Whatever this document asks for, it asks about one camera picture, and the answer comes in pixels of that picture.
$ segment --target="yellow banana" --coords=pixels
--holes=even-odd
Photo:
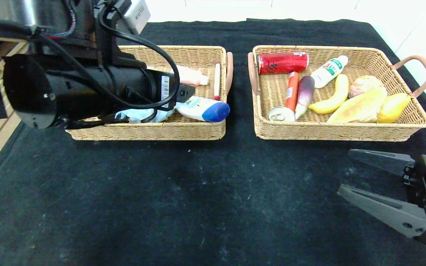
[[[330,98],[313,103],[310,109],[315,113],[333,113],[340,107],[348,98],[349,80],[345,74],[339,74],[335,81],[335,93]]]
[[[377,115],[377,123],[394,123],[402,115],[409,102],[410,96],[407,93],[387,96],[379,115]]]

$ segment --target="banana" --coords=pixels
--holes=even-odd
[[[310,109],[315,113],[333,113],[340,107],[348,98],[349,91],[349,79],[345,74],[339,74],[335,81],[335,93],[332,97],[313,103],[310,105]]]

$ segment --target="eggplant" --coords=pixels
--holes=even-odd
[[[311,98],[313,97],[314,90],[315,80],[311,76],[304,76],[300,79],[297,106],[295,108],[296,121],[306,113],[308,106],[311,104]]]

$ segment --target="basket handle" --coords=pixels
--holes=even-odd
[[[233,83],[233,53],[226,53],[226,88],[225,95],[228,95],[231,89],[231,84]]]
[[[402,61],[400,61],[397,64],[393,65],[392,68],[393,69],[398,69],[398,68],[400,68],[401,66],[403,66],[405,63],[407,63],[408,61],[410,61],[412,59],[419,60],[422,63],[422,65],[425,67],[425,69],[426,69],[426,59],[423,58],[422,56],[419,56],[419,55],[411,55],[409,57],[406,57]],[[416,89],[414,92],[412,92],[411,96],[418,97],[420,94],[422,94],[422,92],[425,89],[426,89],[426,81],[418,89]]]
[[[257,84],[257,68],[254,65],[254,55],[252,52],[247,54],[247,68],[249,68],[249,79],[254,95],[259,95],[259,85]]]

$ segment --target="black tablecloth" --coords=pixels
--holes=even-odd
[[[20,125],[0,153],[0,265],[426,265],[425,245],[336,194],[344,183],[405,200],[398,177],[346,153],[416,158],[426,154],[426,129],[403,143],[263,141],[253,130],[255,45],[375,47],[396,63],[369,24],[167,22],[142,35],[233,52],[226,136],[74,141]],[[419,101],[426,110],[426,95]]]

